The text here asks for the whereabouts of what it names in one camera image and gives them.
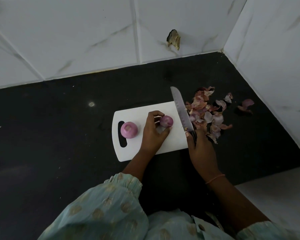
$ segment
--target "bracelet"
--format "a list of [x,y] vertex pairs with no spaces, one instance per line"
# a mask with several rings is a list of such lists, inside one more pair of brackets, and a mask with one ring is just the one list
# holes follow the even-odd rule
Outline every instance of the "bracelet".
[[212,181],[214,181],[215,179],[217,179],[217,178],[219,178],[219,177],[222,177],[222,176],[225,176],[225,174],[220,174],[220,175],[214,177],[213,179],[211,179],[211,180],[209,180],[208,182],[206,182],[206,184],[209,184],[209,183],[211,183]]

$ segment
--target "white cutting board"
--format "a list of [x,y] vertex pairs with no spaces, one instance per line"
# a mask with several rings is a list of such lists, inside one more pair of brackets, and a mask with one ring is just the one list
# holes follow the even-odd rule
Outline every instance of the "white cutting board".
[[[188,148],[186,135],[174,101],[120,110],[114,113],[112,121],[112,142],[115,153],[120,162],[131,160],[139,151],[142,141],[143,128],[146,124],[148,113],[154,110],[159,110],[173,119],[172,130],[156,154]],[[121,147],[119,143],[118,123],[120,121],[131,121],[138,127],[137,136],[132,139],[127,139],[126,147]]]

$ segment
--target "forearm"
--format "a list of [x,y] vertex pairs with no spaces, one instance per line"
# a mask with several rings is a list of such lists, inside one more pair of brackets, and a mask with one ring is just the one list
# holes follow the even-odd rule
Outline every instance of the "forearm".
[[208,185],[217,196],[229,223],[236,232],[256,222],[269,221],[226,177],[216,178]]
[[138,178],[141,182],[145,169],[153,156],[154,154],[140,149],[126,166],[126,168],[122,171],[122,173],[131,174],[132,176]]

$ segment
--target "knife handle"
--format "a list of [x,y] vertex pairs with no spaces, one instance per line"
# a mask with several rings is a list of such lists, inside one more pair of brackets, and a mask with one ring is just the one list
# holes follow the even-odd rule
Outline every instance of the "knife handle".
[[196,144],[197,144],[197,134],[195,133],[194,130],[193,130],[193,131],[190,131],[189,133],[190,133],[190,134],[192,135],[192,137],[193,137],[194,145],[196,145]]

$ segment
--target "person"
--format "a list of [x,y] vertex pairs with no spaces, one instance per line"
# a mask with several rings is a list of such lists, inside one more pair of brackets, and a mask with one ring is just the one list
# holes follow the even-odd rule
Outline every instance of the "person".
[[179,209],[159,211],[149,216],[139,204],[144,171],[168,137],[171,128],[156,131],[160,111],[148,114],[139,152],[126,168],[103,184],[84,192],[69,204],[40,235],[46,239],[300,239],[300,232],[271,222],[222,174],[216,154],[204,131],[196,130],[196,145],[186,132],[191,162],[218,198],[235,235],[216,224],[190,216]]

